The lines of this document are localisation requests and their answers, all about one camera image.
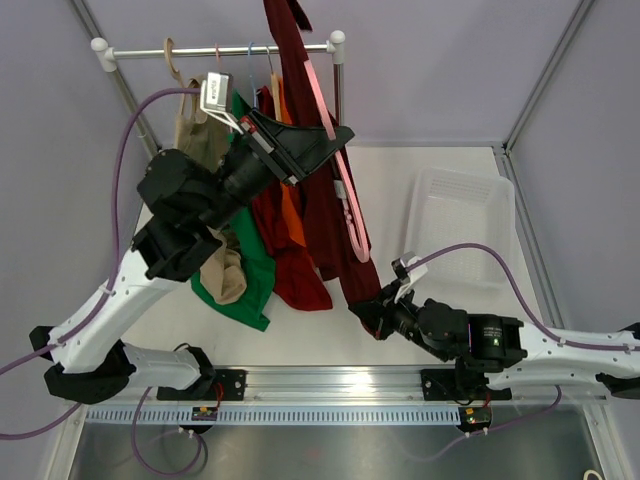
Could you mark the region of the orange t shirt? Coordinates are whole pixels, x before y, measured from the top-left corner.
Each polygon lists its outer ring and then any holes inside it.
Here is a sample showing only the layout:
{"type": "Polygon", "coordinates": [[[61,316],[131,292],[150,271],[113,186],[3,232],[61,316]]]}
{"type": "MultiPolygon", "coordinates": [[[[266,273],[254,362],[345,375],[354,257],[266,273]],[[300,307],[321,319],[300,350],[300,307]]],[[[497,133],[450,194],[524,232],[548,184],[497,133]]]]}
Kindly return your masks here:
{"type": "MultiPolygon", "coordinates": [[[[278,76],[278,81],[279,81],[280,105],[281,105],[281,115],[282,115],[281,122],[287,125],[291,125],[292,120],[289,115],[286,102],[285,102],[283,79],[278,76]]],[[[287,225],[289,236],[295,243],[297,243],[302,247],[305,247],[306,241],[304,237],[303,224],[302,224],[300,214],[298,213],[298,209],[296,208],[296,204],[294,202],[294,196],[293,196],[293,193],[295,193],[296,190],[289,185],[281,184],[281,192],[282,192],[282,215],[287,225]]]]}

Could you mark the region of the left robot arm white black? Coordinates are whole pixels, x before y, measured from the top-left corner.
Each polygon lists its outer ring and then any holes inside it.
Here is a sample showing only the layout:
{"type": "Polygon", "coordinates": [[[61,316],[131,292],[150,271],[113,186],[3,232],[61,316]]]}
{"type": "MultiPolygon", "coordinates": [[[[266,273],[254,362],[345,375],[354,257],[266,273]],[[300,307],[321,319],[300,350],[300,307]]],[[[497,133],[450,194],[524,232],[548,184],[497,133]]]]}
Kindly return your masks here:
{"type": "Polygon", "coordinates": [[[214,231],[271,184],[311,176],[354,136],[347,126],[328,134],[256,109],[237,125],[216,170],[178,149],[157,154],[137,186],[152,216],[112,278],[61,325],[32,330],[33,348],[52,363],[44,374],[52,396],[94,405],[133,388],[155,388],[163,400],[200,400],[212,392],[216,373],[202,349],[143,349],[123,342],[122,335],[200,271],[221,246],[214,231]]]}

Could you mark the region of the green t shirt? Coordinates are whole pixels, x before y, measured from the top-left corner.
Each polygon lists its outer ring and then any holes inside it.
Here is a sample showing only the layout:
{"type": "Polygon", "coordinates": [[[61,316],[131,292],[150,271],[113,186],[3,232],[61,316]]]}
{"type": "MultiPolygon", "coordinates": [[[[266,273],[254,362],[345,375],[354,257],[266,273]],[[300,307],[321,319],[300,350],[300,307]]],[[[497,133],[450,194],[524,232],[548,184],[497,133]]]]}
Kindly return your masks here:
{"type": "MultiPolygon", "coordinates": [[[[229,128],[227,139],[230,147],[233,136],[229,133],[229,128]]],[[[237,243],[234,249],[241,255],[241,266],[248,282],[247,289],[237,302],[219,305],[201,285],[200,272],[191,278],[191,289],[200,300],[218,313],[263,332],[270,324],[263,310],[275,285],[275,262],[266,253],[252,214],[247,208],[236,214],[231,223],[220,231],[235,235],[237,243]]]]}

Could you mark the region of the beige plastic hanger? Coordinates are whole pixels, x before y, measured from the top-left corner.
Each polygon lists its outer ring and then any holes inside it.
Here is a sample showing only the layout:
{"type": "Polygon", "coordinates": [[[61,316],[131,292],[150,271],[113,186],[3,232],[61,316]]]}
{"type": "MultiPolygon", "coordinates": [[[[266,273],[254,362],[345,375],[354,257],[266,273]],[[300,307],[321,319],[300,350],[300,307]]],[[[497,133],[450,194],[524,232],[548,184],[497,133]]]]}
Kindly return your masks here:
{"type": "Polygon", "coordinates": [[[166,66],[171,77],[178,83],[180,87],[185,87],[184,79],[181,71],[175,66],[173,59],[174,41],[171,37],[166,37],[163,41],[163,55],[166,66]]]}

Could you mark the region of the wide pink hanger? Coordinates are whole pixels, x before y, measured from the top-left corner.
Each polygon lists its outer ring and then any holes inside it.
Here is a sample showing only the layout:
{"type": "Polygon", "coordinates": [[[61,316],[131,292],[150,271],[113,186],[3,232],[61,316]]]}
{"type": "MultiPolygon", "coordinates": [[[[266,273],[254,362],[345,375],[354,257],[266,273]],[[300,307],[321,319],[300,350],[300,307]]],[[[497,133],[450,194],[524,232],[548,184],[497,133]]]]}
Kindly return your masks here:
{"type": "MultiPolygon", "coordinates": [[[[328,138],[330,140],[336,140],[336,129],[333,126],[313,64],[309,59],[307,59],[303,65],[311,86],[322,125],[328,135],[328,138]]],[[[336,188],[336,195],[342,201],[345,223],[351,246],[358,261],[360,263],[366,263],[370,260],[370,244],[356,190],[353,185],[351,175],[349,174],[346,161],[341,153],[341,147],[337,149],[334,157],[339,173],[339,180],[334,181],[334,187],[336,188]]]]}

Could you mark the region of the maroon t shirt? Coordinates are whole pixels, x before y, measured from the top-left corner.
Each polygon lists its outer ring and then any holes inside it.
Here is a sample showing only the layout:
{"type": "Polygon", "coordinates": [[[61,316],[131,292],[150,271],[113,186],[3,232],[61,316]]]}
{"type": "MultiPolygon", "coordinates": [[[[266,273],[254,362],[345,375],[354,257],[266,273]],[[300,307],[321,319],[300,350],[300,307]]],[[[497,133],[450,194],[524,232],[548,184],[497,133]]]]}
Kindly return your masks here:
{"type": "MultiPolygon", "coordinates": [[[[263,4],[269,30],[280,50],[285,103],[293,124],[319,127],[321,117],[304,68],[308,54],[300,35],[312,26],[296,1],[265,0],[263,4]]],[[[371,261],[356,259],[333,180],[332,166],[325,163],[299,188],[307,249],[323,279],[340,281],[347,303],[369,301],[381,290],[378,274],[371,261]]]]}

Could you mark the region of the black mounting plate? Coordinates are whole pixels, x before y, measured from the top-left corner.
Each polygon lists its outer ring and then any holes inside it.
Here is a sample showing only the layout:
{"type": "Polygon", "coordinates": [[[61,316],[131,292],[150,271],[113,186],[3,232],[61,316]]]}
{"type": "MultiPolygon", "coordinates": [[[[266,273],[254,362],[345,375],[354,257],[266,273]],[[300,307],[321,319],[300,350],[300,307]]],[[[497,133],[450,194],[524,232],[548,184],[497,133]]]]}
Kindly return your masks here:
{"type": "Polygon", "coordinates": [[[451,401],[466,406],[476,401],[507,401],[512,391],[493,389],[488,379],[477,372],[458,372],[453,368],[426,368],[420,371],[420,383],[425,401],[451,401]]]}
{"type": "Polygon", "coordinates": [[[218,368],[214,379],[207,388],[176,390],[159,387],[156,399],[159,401],[230,401],[244,400],[248,372],[240,368],[218,368]]]}

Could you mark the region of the metal clothes rack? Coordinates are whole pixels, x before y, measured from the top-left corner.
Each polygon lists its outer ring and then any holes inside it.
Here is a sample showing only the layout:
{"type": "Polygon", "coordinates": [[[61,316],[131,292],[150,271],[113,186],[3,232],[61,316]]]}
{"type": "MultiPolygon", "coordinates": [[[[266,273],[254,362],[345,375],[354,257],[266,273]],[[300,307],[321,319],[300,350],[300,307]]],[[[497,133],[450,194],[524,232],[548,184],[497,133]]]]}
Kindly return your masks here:
{"type": "MultiPolygon", "coordinates": [[[[345,41],[346,36],[340,30],[333,31],[329,39],[319,44],[307,44],[306,51],[309,54],[327,54],[332,57],[333,63],[333,98],[334,98],[334,117],[338,121],[344,120],[344,63],[345,63],[345,41]]],[[[102,37],[95,37],[90,42],[91,49],[96,54],[98,61],[103,70],[118,81],[123,89],[123,98],[130,106],[135,109],[142,103],[143,97],[141,93],[150,95],[156,90],[169,88],[178,83],[170,76],[169,72],[162,73],[158,66],[153,67],[150,62],[152,60],[163,61],[163,49],[147,49],[147,50],[122,50],[111,46],[108,41],[102,37]],[[147,86],[135,88],[125,76],[126,70],[122,65],[126,62],[139,63],[143,62],[149,68],[149,72],[145,75],[147,86]]],[[[265,47],[268,46],[271,52],[272,61],[278,62],[279,48],[275,45],[254,44],[253,47],[253,66],[255,69],[256,82],[258,86],[267,83],[267,70],[269,69],[268,60],[261,60],[261,57],[267,58],[265,47]]],[[[247,47],[245,46],[219,46],[222,54],[222,66],[230,68],[233,75],[233,85],[240,91],[245,99],[249,97],[251,89],[248,74],[247,47]]],[[[196,59],[198,61],[198,70],[203,72],[208,67],[216,68],[217,62],[215,58],[214,46],[211,47],[193,47],[193,48],[175,48],[173,49],[174,61],[181,58],[196,59]]]]}

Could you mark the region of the wooden hanger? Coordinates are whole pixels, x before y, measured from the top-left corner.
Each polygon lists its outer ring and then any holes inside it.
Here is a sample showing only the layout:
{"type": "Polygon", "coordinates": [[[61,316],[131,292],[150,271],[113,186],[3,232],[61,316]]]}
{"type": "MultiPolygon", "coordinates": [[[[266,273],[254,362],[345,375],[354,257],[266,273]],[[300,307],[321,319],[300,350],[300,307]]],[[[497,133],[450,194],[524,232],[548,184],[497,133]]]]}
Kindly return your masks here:
{"type": "Polygon", "coordinates": [[[272,59],[271,59],[270,48],[268,46],[266,46],[265,50],[266,50],[266,55],[267,55],[267,59],[268,59],[268,63],[269,63],[269,69],[270,69],[270,86],[271,86],[271,95],[273,97],[273,102],[274,102],[275,118],[276,118],[276,120],[278,122],[281,122],[282,121],[282,115],[281,115],[278,76],[276,75],[276,72],[274,70],[273,62],[272,62],[272,59]]]}

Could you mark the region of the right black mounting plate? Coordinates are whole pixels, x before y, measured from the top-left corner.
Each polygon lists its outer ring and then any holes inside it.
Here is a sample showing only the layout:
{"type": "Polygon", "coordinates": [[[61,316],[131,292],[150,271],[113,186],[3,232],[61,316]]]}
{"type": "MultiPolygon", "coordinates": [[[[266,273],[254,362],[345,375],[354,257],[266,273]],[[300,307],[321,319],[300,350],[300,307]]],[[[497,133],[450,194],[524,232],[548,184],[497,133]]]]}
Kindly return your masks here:
{"type": "Polygon", "coordinates": [[[476,401],[507,401],[512,391],[493,389],[488,379],[477,372],[458,372],[453,368],[426,368],[420,371],[420,383],[425,401],[451,401],[466,406],[476,401]]]}

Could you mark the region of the white plastic basket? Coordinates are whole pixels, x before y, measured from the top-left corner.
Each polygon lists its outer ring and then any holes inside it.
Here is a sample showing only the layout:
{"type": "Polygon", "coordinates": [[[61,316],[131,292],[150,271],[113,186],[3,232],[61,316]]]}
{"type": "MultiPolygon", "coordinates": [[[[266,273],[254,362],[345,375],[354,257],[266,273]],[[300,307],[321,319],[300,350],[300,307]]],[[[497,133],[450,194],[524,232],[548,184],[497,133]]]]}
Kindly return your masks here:
{"type": "MultiPolygon", "coordinates": [[[[512,183],[439,168],[418,173],[412,188],[405,251],[426,256],[461,243],[477,243],[507,263],[515,258],[515,198],[512,183]]],[[[427,277],[443,283],[498,289],[506,284],[499,263],[477,249],[451,252],[428,264],[427,277]]]]}

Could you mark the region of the beige t shirt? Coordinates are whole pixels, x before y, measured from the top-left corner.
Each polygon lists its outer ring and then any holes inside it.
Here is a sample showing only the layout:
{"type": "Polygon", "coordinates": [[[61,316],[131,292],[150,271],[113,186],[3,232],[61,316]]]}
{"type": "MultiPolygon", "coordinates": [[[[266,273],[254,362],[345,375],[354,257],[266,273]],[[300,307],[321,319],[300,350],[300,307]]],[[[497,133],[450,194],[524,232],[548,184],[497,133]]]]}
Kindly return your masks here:
{"type": "MultiPolygon", "coordinates": [[[[175,117],[174,147],[199,165],[215,173],[229,149],[228,128],[206,115],[197,95],[182,95],[175,117]]],[[[200,283],[219,305],[237,302],[247,289],[247,279],[241,266],[241,255],[234,249],[233,233],[210,229],[220,242],[217,250],[200,268],[200,283]]]]}

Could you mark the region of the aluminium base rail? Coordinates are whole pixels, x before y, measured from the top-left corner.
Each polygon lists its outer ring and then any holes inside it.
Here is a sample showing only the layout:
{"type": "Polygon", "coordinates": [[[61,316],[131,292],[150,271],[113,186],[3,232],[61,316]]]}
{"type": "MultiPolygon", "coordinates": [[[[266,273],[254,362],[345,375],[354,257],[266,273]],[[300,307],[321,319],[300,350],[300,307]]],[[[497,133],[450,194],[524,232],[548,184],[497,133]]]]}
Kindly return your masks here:
{"type": "Polygon", "coordinates": [[[240,402],[293,402],[331,400],[422,401],[420,371],[435,365],[402,366],[222,366],[199,361],[190,351],[147,354],[118,362],[105,362],[91,372],[67,373],[58,365],[45,374],[50,394],[85,405],[116,397],[133,396],[149,388],[156,398],[159,387],[187,390],[207,388],[218,368],[245,369],[245,397],[240,402]]]}

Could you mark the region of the red t shirt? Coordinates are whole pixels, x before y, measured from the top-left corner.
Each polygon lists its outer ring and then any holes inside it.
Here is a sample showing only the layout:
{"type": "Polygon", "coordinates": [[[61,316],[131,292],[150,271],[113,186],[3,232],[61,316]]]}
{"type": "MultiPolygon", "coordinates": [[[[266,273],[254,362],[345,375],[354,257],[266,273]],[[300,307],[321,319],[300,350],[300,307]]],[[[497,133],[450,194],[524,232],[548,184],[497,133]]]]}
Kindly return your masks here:
{"type": "Polygon", "coordinates": [[[331,296],[317,275],[306,246],[298,245],[289,236],[282,215],[281,183],[273,181],[252,201],[251,209],[265,249],[275,261],[273,291],[296,310],[331,310],[331,296]]]}

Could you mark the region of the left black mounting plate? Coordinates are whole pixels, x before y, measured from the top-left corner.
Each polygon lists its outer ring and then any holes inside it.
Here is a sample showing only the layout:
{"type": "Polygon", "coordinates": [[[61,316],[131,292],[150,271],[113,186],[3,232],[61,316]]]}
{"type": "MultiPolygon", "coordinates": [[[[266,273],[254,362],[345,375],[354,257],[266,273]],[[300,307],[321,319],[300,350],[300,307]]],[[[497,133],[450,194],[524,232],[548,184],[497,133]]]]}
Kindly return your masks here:
{"type": "Polygon", "coordinates": [[[207,388],[176,390],[159,387],[156,399],[159,401],[230,401],[244,400],[248,372],[240,368],[218,368],[214,379],[207,388]]]}

